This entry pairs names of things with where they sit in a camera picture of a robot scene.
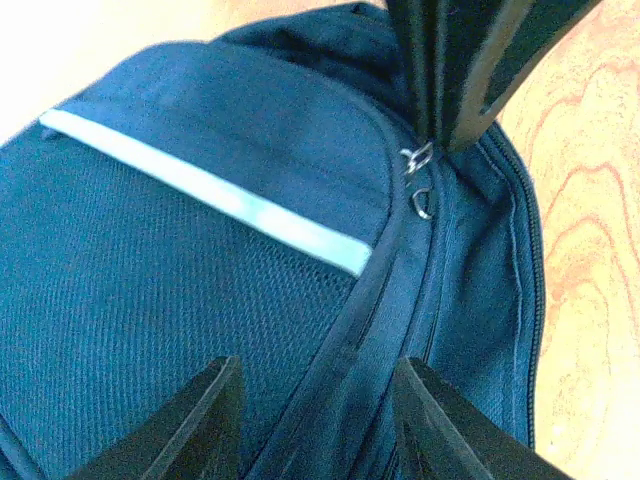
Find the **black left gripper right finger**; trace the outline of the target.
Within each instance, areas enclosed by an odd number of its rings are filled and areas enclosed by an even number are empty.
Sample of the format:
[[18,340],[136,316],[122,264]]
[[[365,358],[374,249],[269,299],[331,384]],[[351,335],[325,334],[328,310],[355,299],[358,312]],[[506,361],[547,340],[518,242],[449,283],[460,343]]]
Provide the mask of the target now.
[[418,358],[393,375],[405,479],[563,479],[565,473],[503,432]]

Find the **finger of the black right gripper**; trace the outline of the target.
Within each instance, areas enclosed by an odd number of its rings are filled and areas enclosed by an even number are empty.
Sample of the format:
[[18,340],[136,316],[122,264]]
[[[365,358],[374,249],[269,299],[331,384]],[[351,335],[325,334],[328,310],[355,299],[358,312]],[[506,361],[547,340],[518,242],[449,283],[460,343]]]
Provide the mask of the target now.
[[439,143],[462,150],[488,129],[542,58],[595,1],[439,4]]
[[444,64],[448,1],[389,1],[411,94],[413,124],[423,139],[447,140]]

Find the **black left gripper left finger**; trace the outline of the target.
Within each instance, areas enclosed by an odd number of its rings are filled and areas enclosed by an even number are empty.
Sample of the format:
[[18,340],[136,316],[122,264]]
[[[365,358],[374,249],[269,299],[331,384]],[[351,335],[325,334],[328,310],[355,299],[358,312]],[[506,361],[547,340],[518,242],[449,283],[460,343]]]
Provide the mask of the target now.
[[242,364],[219,357],[127,437],[71,479],[236,479]]

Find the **navy blue student backpack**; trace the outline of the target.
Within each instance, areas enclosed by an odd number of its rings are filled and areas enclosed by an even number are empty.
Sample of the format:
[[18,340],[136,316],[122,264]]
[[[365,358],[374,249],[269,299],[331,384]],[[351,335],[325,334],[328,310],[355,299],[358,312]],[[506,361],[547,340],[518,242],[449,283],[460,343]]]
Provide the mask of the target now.
[[498,126],[427,152],[366,3],[128,58],[1,149],[1,475],[62,479],[219,357],[239,475],[396,479],[419,357],[525,445],[538,206]]

